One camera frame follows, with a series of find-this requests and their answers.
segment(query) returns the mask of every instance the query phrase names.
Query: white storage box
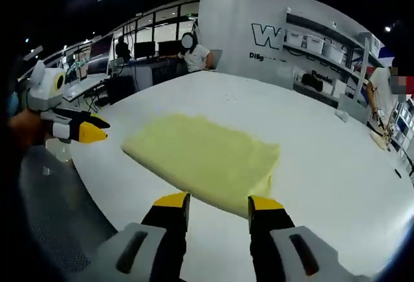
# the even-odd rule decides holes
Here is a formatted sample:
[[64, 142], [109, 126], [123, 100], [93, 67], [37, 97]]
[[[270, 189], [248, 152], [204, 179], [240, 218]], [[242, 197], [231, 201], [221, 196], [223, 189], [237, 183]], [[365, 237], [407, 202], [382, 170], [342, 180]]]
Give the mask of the white storage box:
[[332, 86], [330, 83], [327, 83], [326, 81], [323, 82], [322, 92], [331, 95], [332, 91], [334, 89], [334, 86]]
[[310, 51], [313, 51], [317, 54], [322, 54], [324, 43], [325, 41], [323, 39], [317, 38], [313, 35], [306, 35], [306, 48]]
[[347, 84], [340, 81], [340, 80], [336, 80], [335, 81], [335, 86], [334, 89], [332, 91], [332, 95], [334, 96], [334, 98], [339, 99], [339, 95], [341, 94], [345, 94], [345, 89], [347, 88]]
[[341, 63], [343, 59], [343, 51], [328, 43], [324, 44], [322, 54], [337, 63]]
[[286, 29], [286, 42], [298, 47], [302, 46], [303, 34], [293, 30]]

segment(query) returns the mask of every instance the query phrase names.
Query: computer monitor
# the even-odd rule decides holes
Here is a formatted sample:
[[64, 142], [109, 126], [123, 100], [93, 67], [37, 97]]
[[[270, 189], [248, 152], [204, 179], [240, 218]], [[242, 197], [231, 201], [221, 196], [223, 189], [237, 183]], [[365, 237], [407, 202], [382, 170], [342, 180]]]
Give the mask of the computer monitor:
[[92, 44], [88, 61], [88, 75], [107, 73], [112, 38], [113, 35], [110, 34]]
[[162, 41], [158, 43], [159, 56], [172, 56], [182, 49], [181, 41]]
[[134, 56], [135, 59], [150, 57], [155, 55], [155, 42], [145, 41], [142, 43], [134, 44]]

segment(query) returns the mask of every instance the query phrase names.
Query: white tabletop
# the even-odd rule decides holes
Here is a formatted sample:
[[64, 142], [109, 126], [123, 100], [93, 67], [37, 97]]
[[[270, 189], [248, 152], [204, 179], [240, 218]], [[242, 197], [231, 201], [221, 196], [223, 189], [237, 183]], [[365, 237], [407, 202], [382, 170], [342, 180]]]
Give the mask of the white tabletop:
[[[102, 109], [109, 138], [71, 144], [80, 177], [116, 229], [140, 222], [155, 200], [177, 192], [120, 149], [128, 133], [176, 112], [201, 114], [279, 143], [272, 196], [296, 226], [307, 226], [335, 248], [352, 273], [373, 275], [401, 244], [414, 212], [414, 189], [366, 126], [353, 118], [345, 124], [332, 107], [294, 91], [214, 72], [167, 81]], [[249, 243], [247, 220], [193, 197], [181, 278], [255, 281]]]

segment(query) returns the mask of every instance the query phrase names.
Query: yellow towel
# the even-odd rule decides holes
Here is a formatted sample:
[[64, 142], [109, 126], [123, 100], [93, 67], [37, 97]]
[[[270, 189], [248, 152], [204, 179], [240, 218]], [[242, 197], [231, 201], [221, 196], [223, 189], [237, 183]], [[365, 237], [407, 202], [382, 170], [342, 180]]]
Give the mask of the yellow towel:
[[277, 144], [183, 114], [127, 136], [122, 150], [178, 189], [246, 218], [249, 195], [269, 196], [280, 152]]

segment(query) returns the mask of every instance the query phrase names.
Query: white table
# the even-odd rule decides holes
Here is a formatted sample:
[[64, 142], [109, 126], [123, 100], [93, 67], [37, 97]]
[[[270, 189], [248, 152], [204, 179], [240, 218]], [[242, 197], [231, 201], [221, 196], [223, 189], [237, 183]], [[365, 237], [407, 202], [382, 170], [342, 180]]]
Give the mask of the white table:
[[77, 83], [67, 84], [65, 92], [63, 93], [63, 98], [69, 102], [72, 102], [88, 90], [95, 88], [109, 78], [110, 76], [106, 74], [91, 74], [84, 80], [80, 80]]
[[[401, 244], [414, 212], [414, 189], [367, 127], [353, 118], [345, 124], [332, 107], [294, 91], [214, 72], [189, 74], [104, 108], [99, 115], [111, 124], [108, 140], [71, 144], [80, 177], [116, 229], [140, 222], [155, 200], [177, 192], [120, 149], [126, 134], [175, 112], [202, 114], [280, 143], [272, 196], [297, 226], [337, 249], [352, 273], [374, 274]], [[255, 281], [249, 243], [247, 220], [193, 197], [181, 278]]]

